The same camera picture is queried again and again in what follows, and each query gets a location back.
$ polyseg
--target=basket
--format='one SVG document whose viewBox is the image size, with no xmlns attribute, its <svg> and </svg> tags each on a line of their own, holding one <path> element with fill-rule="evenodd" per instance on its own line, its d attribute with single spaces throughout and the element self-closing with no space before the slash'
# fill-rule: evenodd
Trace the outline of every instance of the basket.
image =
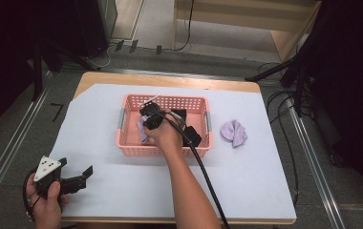
<svg viewBox="0 0 363 229">
<path fill-rule="evenodd" d="M 155 145 L 142 143 L 137 122 L 140 119 L 140 105 L 155 94 L 127 94 L 122 103 L 117 128 L 117 146 L 126 156 L 161 156 L 162 152 Z M 205 97 L 161 95 L 154 100 L 162 109 L 186 109 L 187 126 L 193 126 L 202 137 L 196 147 L 197 153 L 203 157 L 212 147 L 211 121 L 208 101 Z M 189 147 L 183 147 L 185 156 L 193 156 Z"/>
</svg>

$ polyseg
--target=wooden table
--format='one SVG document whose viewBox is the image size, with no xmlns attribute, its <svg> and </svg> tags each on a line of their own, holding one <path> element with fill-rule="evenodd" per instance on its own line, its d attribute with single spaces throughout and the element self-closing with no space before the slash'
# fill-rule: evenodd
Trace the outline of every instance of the wooden table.
<svg viewBox="0 0 363 229">
<path fill-rule="evenodd" d="M 309 33 L 320 1 L 315 0 L 195 0 L 192 21 L 270 30 L 282 61 Z M 177 20 L 188 20 L 191 0 L 175 0 L 173 49 Z"/>
<path fill-rule="evenodd" d="M 149 88 L 136 87 L 141 85 L 149 86 Z M 87 181 L 88 187 L 86 189 L 80 190 L 77 194 L 70 197 L 72 202 L 71 204 L 66 206 L 64 210 L 63 213 L 64 215 L 62 218 L 63 221 L 76 221 L 78 222 L 78 228 L 107 228 L 106 227 L 108 226 L 107 222 L 116 223 L 117 228 L 133 228 L 132 224 L 130 223 L 174 223 L 173 217 L 169 217 L 170 215 L 168 213 L 169 211 L 172 210 L 173 204 L 171 200 L 170 180 L 168 175 L 166 174 L 167 167 L 165 164 L 165 160 L 162 157 L 156 157 L 156 158 L 149 157 L 149 159 L 147 159 L 147 162 L 144 159 L 142 160 L 142 162 L 140 162 L 135 158 L 129 158 L 123 156 L 122 152 L 117 148 L 117 146 L 112 146 L 115 145 L 114 134 L 101 135 L 102 138 L 107 138 L 107 140 L 109 141 L 110 146 L 108 148 L 110 149 L 106 150 L 107 151 L 106 153 L 102 153 L 104 149 L 101 151 L 97 150 L 96 152 L 93 152 L 94 148 L 93 147 L 90 148 L 89 145 L 85 143 L 86 141 L 91 141 L 90 144 L 94 145 L 94 147 L 101 144 L 101 139 L 98 139 L 99 138 L 98 133 L 91 133 L 91 132 L 99 132 L 103 128 L 101 126 L 96 126 L 95 128 L 86 130 L 82 129 L 79 126 L 83 125 L 85 122 L 99 122 L 100 119 L 104 118 L 89 117 L 89 120 L 83 120 L 83 119 L 75 120 L 75 119 L 80 118 L 79 116 L 83 115 L 87 116 L 88 114 L 85 113 L 95 112 L 96 109 L 98 109 L 99 107 L 98 101 L 93 102 L 94 101 L 93 99 L 90 100 L 87 98 L 92 92 L 96 92 L 97 89 L 107 88 L 107 87 L 116 87 L 116 89 L 111 91 L 105 90 L 104 92 L 98 91 L 99 94 L 100 92 L 102 92 L 99 96 L 104 96 L 105 94 L 121 94 L 121 96 L 123 96 L 122 93 L 119 93 L 117 91 L 126 89 L 127 91 L 131 91 L 131 93 L 145 92 L 147 91 L 147 89 L 151 89 L 150 87 L 152 87 L 152 89 L 155 90 L 164 90 L 165 92 L 168 93 L 173 92 L 175 94 L 182 94 L 182 93 L 207 94 L 207 96 L 209 96 L 208 99 L 210 101 L 210 108 L 212 108 L 211 123 L 213 128 L 214 127 L 219 128 L 220 114 L 224 113 L 222 115 L 223 117 L 224 115 L 227 116 L 227 113 L 226 111 L 223 111 L 223 109 L 217 108 L 216 106 L 217 104 L 214 103 L 213 99 L 211 100 L 211 96 L 213 96 L 214 94 L 228 95 L 228 94 L 239 94 L 238 92 L 242 92 L 243 95 L 255 97 L 255 99 L 254 100 L 252 99 L 251 101 L 256 100 L 257 105 L 254 104 L 255 102 L 252 103 L 253 105 L 252 104 L 250 105 L 246 104 L 246 105 L 252 107 L 253 110 L 256 112 L 253 111 L 250 112 L 250 114 L 245 114 L 245 117 L 247 117 L 248 120 L 243 120 L 241 118 L 242 120 L 241 123 L 243 125 L 246 125 L 247 128 L 253 129 L 253 131 L 256 131 L 255 128 L 259 127 L 258 122 L 266 123 L 266 125 L 262 126 L 261 129 L 256 131 L 258 133 L 257 135 L 249 135 L 251 139 L 246 142 L 245 146 L 237 148 L 233 151 L 231 150 L 230 143 L 222 142 L 222 140 L 219 139 L 219 135 L 215 135 L 214 147 L 204 156 L 203 164 L 207 167 L 207 172 L 214 185 L 215 191 L 219 196 L 220 202 L 224 208 L 224 212 L 226 217 L 228 218 L 229 223 L 292 224 L 296 221 L 295 210 L 293 209 L 292 206 L 283 168 L 281 166 L 277 149 L 275 148 L 274 139 L 268 125 L 264 102 L 260 95 L 260 88 L 257 84 L 252 82 L 178 77 L 176 74 L 175 76 L 160 76 L 160 75 L 123 74 L 123 73 L 85 73 L 82 76 L 82 79 L 80 80 L 78 88 L 75 92 L 74 101 L 71 103 L 68 109 L 67 116 L 65 118 L 64 123 L 62 124 L 58 139 L 56 140 L 56 143 L 53 147 L 53 151 L 51 152 L 50 157 L 61 158 L 65 156 L 66 158 L 68 158 L 68 165 L 66 166 L 67 168 L 65 167 L 62 170 L 63 177 L 73 177 L 76 173 L 78 173 L 76 169 L 71 170 L 71 167 L 74 166 L 76 168 L 79 168 L 79 170 L 81 170 L 81 168 L 86 168 L 90 164 L 93 164 L 95 173 L 88 179 Z M 111 101 L 114 102 L 115 98 L 113 97 L 113 99 L 111 99 L 110 97 L 110 99 L 104 99 L 104 100 L 106 102 L 106 105 L 101 104 L 101 107 L 103 107 L 102 109 L 106 109 L 107 106 L 110 106 Z M 242 111 L 244 111 L 247 110 L 247 106 L 246 108 L 245 106 L 240 106 L 240 107 L 242 107 Z M 111 130 L 108 130 L 108 132 L 104 130 L 103 132 L 113 133 Z M 204 188 L 204 191 L 207 192 L 208 194 L 205 182 L 203 182 L 203 180 L 200 178 L 201 176 L 200 169 L 198 169 L 197 166 L 194 165 L 194 161 L 192 160 L 188 161 L 190 164 L 190 168 L 192 169 L 195 176 L 198 178 L 199 183 Z M 247 166 L 244 164 L 242 165 L 237 164 L 235 166 L 235 164 L 233 163 L 247 163 Z M 118 169 L 120 169 L 121 172 L 128 177 L 116 177 L 116 171 L 118 171 Z M 139 170 L 141 170 L 139 176 L 147 175 L 148 177 L 144 179 L 150 179 L 151 176 L 153 176 L 154 179 L 152 179 L 151 181 L 149 180 L 146 181 L 146 180 L 141 180 L 140 177 L 133 177 L 135 175 L 132 174 L 138 173 Z M 266 177 L 261 178 L 260 175 L 257 173 L 262 173 Z M 234 180 L 245 180 L 245 182 L 239 181 L 238 184 L 234 184 L 233 183 Z M 146 200 L 146 198 L 138 197 L 139 201 L 142 201 L 142 203 L 139 204 L 139 202 L 137 203 L 132 202 L 132 198 L 126 197 L 128 194 L 134 196 L 139 195 L 136 192 L 134 192 L 135 189 L 138 189 L 138 187 L 136 188 L 135 185 L 138 186 L 139 182 L 142 183 L 148 182 L 148 184 L 145 184 L 145 186 L 142 185 L 144 189 L 146 189 L 146 187 L 148 187 L 147 189 L 150 188 L 155 189 L 155 191 L 149 191 L 149 190 L 144 191 L 142 193 L 142 196 L 146 192 L 148 193 L 152 192 L 148 194 L 149 198 L 157 198 L 156 202 L 164 201 L 164 203 L 161 204 L 158 203 L 160 207 L 156 206 L 157 204 L 154 204 L 152 212 L 155 211 L 160 212 L 161 208 L 167 209 L 171 207 L 169 208 L 170 210 L 169 209 L 166 210 L 167 212 L 165 214 L 169 216 L 163 216 L 163 217 L 118 216 L 117 212 L 118 209 L 119 210 L 121 208 L 124 209 L 123 212 L 133 212 L 138 208 L 145 207 L 145 205 L 152 204 L 150 199 Z M 154 186 L 158 187 L 151 187 L 152 184 L 150 184 L 150 182 L 155 182 L 156 185 Z M 231 189 L 229 190 L 222 188 L 224 185 L 231 187 Z M 237 188 L 233 188 L 235 185 L 238 185 L 238 187 L 242 189 L 238 190 L 238 194 L 234 193 L 237 192 Z M 116 202 L 110 203 L 109 206 L 102 208 L 107 208 L 106 211 L 109 212 L 114 211 L 116 213 L 107 213 L 106 211 L 99 210 L 98 205 L 99 204 L 104 205 L 105 201 L 104 198 L 100 199 L 101 196 L 109 197 L 111 195 L 119 195 L 121 196 L 121 198 L 116 197 L 118 198 Z M 249 207 L 249 209 L 251 209 L 250 211 L 253 211 L 252 213 L 247 213 L 246 212 L 247 210 L 243 210 L 243 212 L 241 212 L 239 208 L 237 209 L 234 208 L 235 206 L 238 206 L 240 205 L 240 203 L 245 201 L 248 201 L 250 202 L 250 204 L 253 204 L 252 207 Z M 90 210 L 94 212 L 88 213 L 87 212 L 89 211 L 88 208 L 91 209 L 94 208 L 94 210 L 93 209 Z M 232 217 L 233 215 L 237 216 L 242 215 L 248 217 L 234 218 Z"/>
</svg>

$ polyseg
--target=white paper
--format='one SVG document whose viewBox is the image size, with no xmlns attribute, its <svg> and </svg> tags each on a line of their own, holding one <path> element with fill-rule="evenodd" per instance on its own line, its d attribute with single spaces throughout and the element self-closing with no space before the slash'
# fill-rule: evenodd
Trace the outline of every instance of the white paper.
<svg viewBox="0 0 363 229">
<path fill-rule="evenodd" d="M 126 94 L 206 97 L 214 144 L 203 164 L 226 217 L 296 219 L 261 94 L 109 84 L 95 84 L 72 101 L 51 152 L 51 158 L 68 158 L 63 177 L 78 176 L 90 165 L 94 167 L 87 188 L 70 195 L 64 217 L 174 217 L 164 158 L 126 157 L 116 145 Z M 248 136 L 236 149 L 220 134 L 222 125 L 233 119 L 246 128 Z M 212 201 L 197 162 L 194 158 L 187 161 Z"/>
</svg>

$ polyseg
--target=finger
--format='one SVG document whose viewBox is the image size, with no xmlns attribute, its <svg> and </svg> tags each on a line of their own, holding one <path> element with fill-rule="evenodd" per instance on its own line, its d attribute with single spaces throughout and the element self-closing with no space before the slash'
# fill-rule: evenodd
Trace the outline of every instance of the finger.
<svg viewBox="0 0 363 229">
<path fill-rule="evenodd" d="M 68 197 L 66 196 L 62 196 L 60 197 L 60 200 L 64 203 L 64 204 L 68 204 L 70 203 L 70 200 L 68 199 Z"/>
<path fill-rule="evenodd" d="M 51 184 L 50 189 L 48 190 L 47 205 L 49 205 L 51 209 L 53 209 L 53 207 L 55 207 L 55 205 L 57 204 L 57 197 L 59 196 L 59 191 L 60 183 L 58 181 L 54 181 Z"/>
<path fill-rule="evenodd" d="M 36 194 L 35 182 L 33 178 L 35 177 L 35 173 L 31 174 L 29 179 L 27 180 L 26 194 L 27 198 L 32 198 L 34 194 Z"/>
</svg>

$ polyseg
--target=crumpled cloth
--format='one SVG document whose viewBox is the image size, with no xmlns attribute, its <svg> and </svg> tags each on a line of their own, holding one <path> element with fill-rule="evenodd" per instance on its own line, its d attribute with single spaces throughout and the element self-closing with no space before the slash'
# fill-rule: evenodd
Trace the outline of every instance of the crumpled cloth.
<svg viewBox="0 0 363 229">
<path fill-rule="evenodd" d="M 244 144 L 247 140 L 245 127 L 243 127 L 237 120 L 226 122 L 221 128 L 221 135 L 232 141 L 233 148 Z"/>
<path fill-rule="evenodd" d="M 148 119 L 149 116 L 144 115 L 141 116 L 140 119 L 138 119 L 137 125 L 138 125 L 138 129 L 139 129 L 139 136 L 140 136 L 140 141 L 142 143 L 145 143 L 149 140 L 149 136 L 145 134 L 145 132 L 143 131 L 143 122 L 146 121 L 146 119 Z"/>
</svg>

